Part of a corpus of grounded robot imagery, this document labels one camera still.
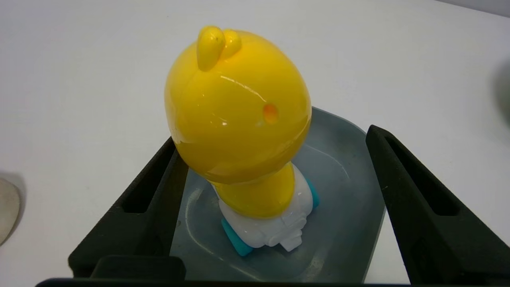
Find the yellow toy neck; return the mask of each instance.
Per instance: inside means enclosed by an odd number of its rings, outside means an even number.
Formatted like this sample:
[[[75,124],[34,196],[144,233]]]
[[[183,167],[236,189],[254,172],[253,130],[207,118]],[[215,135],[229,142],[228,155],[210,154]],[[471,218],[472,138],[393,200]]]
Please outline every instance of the yellow toy neck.
[[[251,183],[211,183],[218,196],[237,213],[268,219],[289,206],[294,194],[294,168],[289,162],[275,174]]]

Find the yellow toy figure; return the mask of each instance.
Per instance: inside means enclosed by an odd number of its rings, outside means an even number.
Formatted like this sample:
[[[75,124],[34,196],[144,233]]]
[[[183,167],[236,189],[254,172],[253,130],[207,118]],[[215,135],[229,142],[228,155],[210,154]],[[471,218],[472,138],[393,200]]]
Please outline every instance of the yellow toy figure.
[[[219,197],[236,251],[299,246],[318,198],[290,162],[312,117],[294,64],[260,36],[205,27],[170,70],[165,108],[180,156]]]

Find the white toy body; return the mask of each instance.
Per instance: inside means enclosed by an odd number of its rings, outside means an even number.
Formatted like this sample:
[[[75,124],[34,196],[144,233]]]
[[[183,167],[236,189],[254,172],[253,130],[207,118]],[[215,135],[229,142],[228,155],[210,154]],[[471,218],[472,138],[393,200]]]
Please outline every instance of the white toy body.
[[[255,219],[233,211],[221,199],[219,206],[223,216],[237,236],[252,248],[280,244],[287,251],[301,245],[301,229],[307,223],[307,216],[314,207],[312,190],[299,169],[294,169],[294,195],[287,209],[272,219]]]

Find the gray plastic container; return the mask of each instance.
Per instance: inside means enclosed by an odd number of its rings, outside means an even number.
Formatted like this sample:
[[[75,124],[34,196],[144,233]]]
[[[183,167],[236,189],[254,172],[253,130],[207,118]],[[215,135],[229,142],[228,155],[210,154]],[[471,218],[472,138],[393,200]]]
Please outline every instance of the gray plastic container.
[[[223,231],[210,183],[190,170],[170,250],[184,261],[186,279],[363,282],[385,209],[365,135],[349,121],[313,109],[310,131],[292,162],[321,203],[292,252],[265,246],[240,257]]]

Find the white background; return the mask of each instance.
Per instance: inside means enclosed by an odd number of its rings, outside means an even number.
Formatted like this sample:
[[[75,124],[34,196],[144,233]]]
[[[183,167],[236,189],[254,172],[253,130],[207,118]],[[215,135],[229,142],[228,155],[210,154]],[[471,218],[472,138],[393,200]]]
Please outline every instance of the white background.
[[[71,276],[70,252],[169,136],[166,75],[204,25],[273,41],[314,106],[390,130],[510,243],[492,91],[509,18],[429,0],[2,1],[0,176],[26,207],[1,286]],[[408,282],[388,217],[366,282]]]

